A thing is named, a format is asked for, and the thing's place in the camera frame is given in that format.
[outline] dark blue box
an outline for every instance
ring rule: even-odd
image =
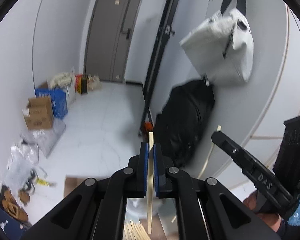
[[[27,228],[0,208],[0,227],[10,240],[19,240]]]
[[[66,93],[60,89],[50,90],[48,83],[43,83],[34,90],[35,97],[50,97],[52,102],[53,115],[56,118],[63,119],[68,113]]]

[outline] shoe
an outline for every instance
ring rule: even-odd
[[[2,206],[4,210],[13,218],[21,221],[21,222],[27,222],[29,217],[27,213],[21,209],[18,205],[13,204],[7,200],[2,200]]]
[[[7,189],[4,193],[4,198],[6,201],[16,204],[15,198],[12,196],[10,189]],[[27,204],[30,201],[30,195],[25,192],[23,189],[18,192],[19,198],[23,204]]]

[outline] metal screw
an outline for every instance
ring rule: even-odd
[[[95,183],[95,180],[92,178],[86,179],[84,183],[86,184],[86,186],[92,186]]]
[[[217,184],[217,180],[215,178],[208,178],[207,183],[211,186],[214,186]]]
[[[177,167],[170,167],[169,172],[172,174],[176,174],[179,172],[179,169]]]
[[[124,174],[131,174],[131,173],[133,173],[133,168],[127,167],[123,170],[123,173]]]

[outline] black backpack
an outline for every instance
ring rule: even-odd
[[[172,89],[169,100],[157,115],[154,142],[176,167],[185,166],[200,142],[214,106],[212,85],[190,81]]]

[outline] white tote bag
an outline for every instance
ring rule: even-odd
[[[200,75],[217,86],[247,83],[252,72],[253,39],[245,17],[246,0],[224,12],[231,0],[223,0],[221,10],[204,20],[180,42]]]

